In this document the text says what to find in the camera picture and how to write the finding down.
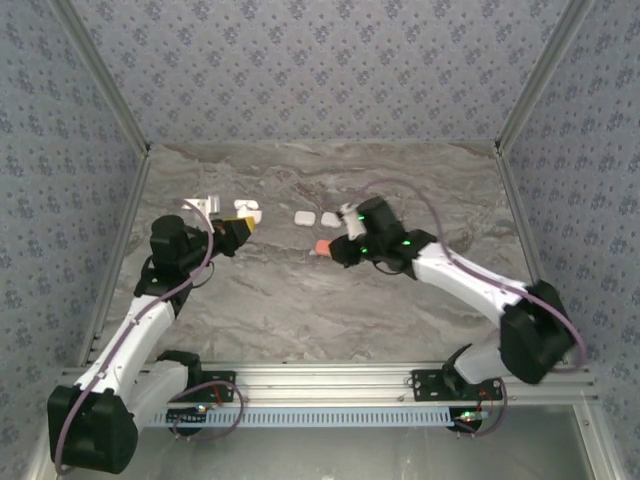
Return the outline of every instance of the blue floral wallpaper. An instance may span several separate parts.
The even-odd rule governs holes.
[[[0,478],[79,347],[138,160],[45,0],[0,2]]]
[[[566,0],[74,0],[154,143],[495,138]]]
[[[640,478],[640,3],[599,0],[509,159]]]

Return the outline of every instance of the yellow object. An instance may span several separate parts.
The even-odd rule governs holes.
[[[256,231],[256,220],[253,217],[243,217],[243,218],[229,217],[229,218],[225,218],[223,222],[230,222],[230,221],[236,221],[236,220],[244,220],[247,224],[247,227],[249,227],[249,231],[251,233]]]
[[[249,231],[251,233],[256,230],[256,220],[253,217],[244,217],[244,221],[247,222],[247,226],[249,227]]]

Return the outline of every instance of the small white block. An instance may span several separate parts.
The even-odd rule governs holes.
[[[304,227],[312,227],[313,224],[316,223],[316,214],[298,210],[293,216],[293,223]]]
[[[320,219],[320,224],[325,227],[340,228],[342,222],[340,222],[340,219],[335,213],[324,212]]]

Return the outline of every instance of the wire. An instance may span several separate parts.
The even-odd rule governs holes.
[[[553,307],[552,305],[549,305],[547,302],[545,302],[544,300],[541,300],[540,298],[536,297],[535,295],[531,295],[529,292],[527,292],[526,290],[524,290],[522,288],[516,288],[516,287],[512,287],[510,285],[504,285],[501,282],[499,282],[497,280],[494,280],[493,278],[490,278],[490,277],[488,277],[488,276],[486,276],[486,275],[484,275],[484,274],[482,274],[480,272],[476,272],[473,268],[468,267],[467,265],[465,265],[464,263],[458,261],[454,257],[453,252],[451,251],[451,249],[449,248],[449,246],[447,245],[447,242],[445,240],[444,229],[442,228],[442,223],[440,221],[440,217],[438,216],[438,212],[436,212],[436,209],[431,204],[429,199],[420,190],[418,190],[415,186],[413,186],[411,183],[409,183],[407,181],[404,181],[404,180],[392,179],[392,178],[391,179],[373,180],[372,182],[369,182],[364,187],[362,187],[360,192],[364,193],[369,188],[371,188],[371,187],[373,187],[375,185],[383,184],[383,183],[393,183],[393,184],[396,184],[396,185],[402,185],[404,187],[409,188],[410,190],[413,191],[413,193],[415,193],[415,195],[418,197],[418,199],[420,201],[422,201],[427,206],[427,208],[429,209],[429,212],[431,213],[431,217],[433,218],[433,220],[434,220],[434,222],[436,224],[436,229],[438,231],[438,241],[440,242],[440,245],[442,245],[442,251],[446,255],[447,259],[453,265],[458,267],[460,270],[465,272],[467,275],[472,276],[473,278],[476,278],[476,279],[478,279],[480,281],[488,283],[489,285],[497,287],[500,290],[506,290],[506,291],[508,291],[510,293],[513,293],[514,295],[518,295],[518,296],[524,298],[529,303],[533,303],[533,304],[537,305],[538,307],[546,310],[548,313],[553,315],[560,323],[562,323],[564,328],[566,328],[569,331],[569,333],[571,334],[571,336],[575,340],[576,344],[578,345],[578,349],[579,349],[579,352],[580,352],[580,359],[579,359],[578,365],[576,365],[573,368],[565,368],[565,369],[562,369],[562,370],[554,370],[554,371],[557,371],[559,373],[574,372],[574,371],[578,370],[582,365],[584,365],[587,362],[587,347],[586,347],[586,345],[584,343],[584,340],[582,339],[582,336],[580,335],[578,330],[576,330],[576,327],[573,326],[571,321],[565,315],[563,315],[560,311],[558,311],[555,307]]]
[[[458,432],[458,434],[462,435],[463,437],[484,437],[500,428],[500,425],[502,425],[502,422],[504,422],[504,417],[507,415],[507,405],[509,404],[509,400],[507,397],[507,386],[505,385],[504,380],[499,378],[498,381],[500,382],[500,388],[502,389],[502,398],[504,399],[504,401],[502,402],[502,409],[500,410],[500,414],[498,415],[496,422],[489,428],[487,428],[486,430],[482,430],[481,432],[474,430],[472,427],[470,427],[469,425],[465,425],[462,422],[453,422],[457,427],[464,428],[465,430],[469,431],[469,433]]]
[[[480,393],[480,395],[483,395],[485,397],[487,397],[489,399],[489,401],[491,402],[491,407],[489,407],[489,415],[491,415],[493,413],[493,398],[491,398],[491,395],[489,395],[489,392],[487,392],[484,388],[480,387],[478,388],[478,393]],[[477,411],[480,411],[482,407],[482,400],[480,400],[478,402],[478,408]]]
[[[216,266],[213,264],[213,262],[209,262],[209,265],[211,266],[211,273],[209,273],[209,276],[202,283],[199,283],[198,285],[194,285],[193,286],[194,290],[204,286],[213,277],[213,273],[216,270]]]
[[[378,263],[380,263],[380,262],[375,262],[375,263],[373,264],[373,268],[375,268],[376,270],[378,270],[380,273],[384,273],[385,275],[391,275],[391,276],[393,276],[393,275],[400,275],[400,274],[402,273],[402,272],[387,272],[386,270],[383,270],[382,268],[380,268],[380,267],[378,266]]]
[[[104,362],[102,363],[102,366],[98,370],[98,373],[96,373],[96,375],[93,377],[93,379],[89,382],[89,384],[85,387],[85,389],[80,393],[80,396],[78,397],[78,399],[75,401],[75,403],[71,407],[71,410],[69,410],[69,413],[67,414],[67,418],[65,418],[64,423],[62,424],[62,428],[60,429],[60,435],[58,436],[58,443],[56,445],[56,451],[55,451],[55,454],[54,454],[54,462],[55,462],[56,473],[58,475],[60,475],[60,476],[66,475],[66,474],[68,474],[69,472],[71,472],[73,470],[73,468],[63,469],[63,466],[62,466],[62,451],[64,449],[64,443],[65,443],[65,441],[67,439],[67,435],[69,434],[69,430],[71,429],[71,423],[73,422],[73,419],[78,414],[78,411],[80,410],[80,407],[82,407],[82,404],[87,399],[87,397],[89,396],[91,391],[95,388],[95,386],[98,384],[98,382],[102,378],[104,378],[104,373],[111,366],[111,362],[113,361],[114,357],[116,356],[116,354],[120,350],[120,347],[122,347],[122,345],[124,344],[125,340],[129,336],[131,331],[139,323],[140,319],[142,317],[144,317],[156,305],[158,305],[159,303],[164,302],[165,300],[173,297],[177,293],[179,293],[182,290],[184,290],[188,285],[192,284],[193,280],[195,278],[197,278],[202,273],[202,271],[206,268],[207,264],[209,263],[209,260],[211,260],[211,254],[213,253],[213,229],[211,227],[211,224],[209,223],[209,220],[204,215],[204,213],[202,213],[194,204],[192,204],[188,200],[176,200],[176,202],[178,202],[180,204],[184,203],[191,210],[193,210],[193,212],[198,217],[200,217],[200,219],[202,220],[202,223],[205,225],[205,227],[207,229],[207,238],[208,238],[207,250],[206,250],[206,253],[205,253],[204,258],[202,260],[202,263],[192,272],[192,274],[189,276],[188,279],[186,279],[184,282],[182,282],[177,287],[175,287],[175,288],[169,290],[168,292],[162,294],[161,296],[154,298],[151,302],[149,302],[147,305],[145,305],[135,315],[135,317],[132,319],[132,321],[129,323],[129,325],[127,325],[125,330],[122,332],[122,335],[120,335],[120,337],[118,338],[118,340],[114,344],[113,348],[111,349],[111,351],[107,355],[107,358],[104,360]]]
[[[220,390],[218,390],[218,386],[214,385],[213,386],[213,391],[216,394],[216,403],[218,404],[218,406],[222,405],[222,399],[220,398]]]
[[[210,382],[201,383],[200,385],[196,385],[195,387],[189,388],[189,389],[185,390],[184,392],[180,392],[178,395],[173,397],[170,400],[170,402],[174,402],[176,400],[179,400],[182,397],[185,397],[185,396],[187,396],[187,395],[189,395],[189,394],[191,394],[193,392],[197,392],[199,390],[203,390],[203,389],[209,388],[209,387],[217,387],[218,385],[221,385],[221,386],[224,386],[224,387],[227,387],[227,388],[230,388],[231,390],[233,390],[238,395],[238,399],[240,400],[240,411],[238,412],[238,416],[233,421],[231,426],[229,428],[227,428],[226,430],[220,432],[220,433],[216,433],[214,435],[208,435],[206,437],[201,437],[201,436],[198,436],[198,437],[185,437],[184,435],[180,435],[178,433],[178,424],[180,423],[180,420],[182,419],[182,417],[184,417],[184,414],[182,414],[182,415],[178,415],[178,418],[176,418],[175,422],[173,422],[173,434],[176,436],[176,439],[185,440],[187,442],[206,442],[206,441],[209,441],[209,440],[217,440],[218,438],[226,437],[231,432],[233,432],[236,428],[238,428],[238,425],[242,421],[242,416],[244,415],[244,409],[245,409],[245,405],[246,405],[246,400],[245,400],[244,396],[242,395],[242,392],[240,392],[240,389],[235,384],[233,384],[231,382],[227,382],[226,380],[212,380]]]

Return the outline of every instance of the white object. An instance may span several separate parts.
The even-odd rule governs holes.
[[[293,223],[303,227],[312,227],[316,223],[316,214],[313,212],[305,212],[298,210],[293,216]]]
[[[452,253],[452,256],[475,272],[499,282],[500,285],[526,288],[523,282],[502,277],[455,253]],[[515,305],[522,299],[519,295],[489,285],[463,272],[447,258],[440,243],[431,243],[420,250],[418,257],[413,260],[413,271],[418,280],[435,285],[458,297],[491,320],[498,329],[504,307]],[[456,359],[454,367],[471,385],[511,374],[500,357],[499,332],[495,332],[482,343],[471,345]]]
[[[495,330],[486,340],[467,348],[456,358],[454,367],[470,385],[511,375],[500,358],[500,332]]]
[[[367,229],[364,227],[364,223],[360,220],[360,214],[354,205],[345,203],[338,210],[342,221],[347,226],[347,235],[349,240],[355,240],[360,235],[365,235]]]
[[[521,290],[526,288],[526,284],[522,282],[502,277],[455,253],[452,255],[460,263],[502,285]],[[430,243],[420,250],[418,257],[413,260],[413,271],[418,280],[435,285],[458,297],[482,313],[498,328],[505,305],[515,305],[522,299],[519,295],[491,286],[464,273],[449,261],[440,243]]]
[[[127,405],[138,431],[149,425],[156,413],[164,410],[176,393],[187,388],[188,377],[187,367],[169,360],[156,362],[149,373],[140,376]]]
[[[262,211],[259,210],[260,205],[255,200],[234,200],[233,208],[236,209],[238,218],[253,217],[256,225],[262,220]]]
[[[78,379],[76,385],[80,385],[82,390],[87,387],[93,380],[93,377],[98,374],[98,371],[104,364],[111,350],[115,347],[118,339],[122,336],[129,324],[135,321],[134,317],[136,314],[156,298],[157,297],[151,295],[142,295],[140,298],[134,297],[131,301],[129,312],[118,328],[118,331],[98,359]],[[151,350],[160,336],[169,328],[174,319],[175,313],[170,303],[160,302],[149,310],[149,312],[140,319],[139,324],[134,326],[131,332],[129,332],[126,340],[120,346],[118,353],[113,360],[111,360],[109,368],[104,372],[104,378],[96,384],[92,391],[102,393],[107,388],[111,388],[113,389],[114,395],[120,396],[124,404],[128,405],[131,389],[133,388],[136,377],[140,373],[140,369],[149,357]],[[173,392],[173,394],[175,395],[180,391],[181,390]]]
[[[193,203],[207,217],[209,223],[211,223],[209,215],[220,212],[220,197],[218,195],[208,195],[207,198],[185,198],[185,200]],[[190,210],[186,205],[182,205],[182,209]]]
[[[324,227],[340,228],[342,222],[340,222],[340,219],[335,213],[324,212],[320,219],[320,224]]]

